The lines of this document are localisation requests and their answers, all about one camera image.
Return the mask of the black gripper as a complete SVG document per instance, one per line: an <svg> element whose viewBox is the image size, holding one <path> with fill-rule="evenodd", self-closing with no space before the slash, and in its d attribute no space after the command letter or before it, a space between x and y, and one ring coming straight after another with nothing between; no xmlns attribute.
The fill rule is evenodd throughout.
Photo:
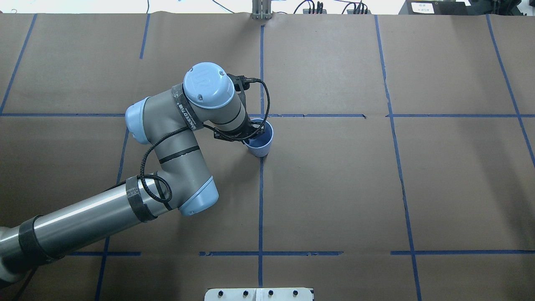
<svg viewBox="0 0 535 301"><path fill-rule="evenodd" d="M261 122L246 121L233 131L222 131L216 129L214 139L228 142L247 142L250 139L256 139L265 133L265 126Z"/></svg>

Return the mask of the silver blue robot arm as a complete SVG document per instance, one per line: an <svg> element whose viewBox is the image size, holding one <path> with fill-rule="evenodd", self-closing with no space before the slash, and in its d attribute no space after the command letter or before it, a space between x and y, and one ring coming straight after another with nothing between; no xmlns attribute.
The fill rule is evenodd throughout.
<svg viewBox="0 0 535 301"><path fill-rule="evenodd" d="M125 122L132 137L149 145L139 173L78 203L1 228L1 288L65 255L174 209L190 216L219 198L195 131L246 143L264 133L253 122L245 91L258 78L228 74L212 62L194 65L182 83L131 105Z"/></svg>

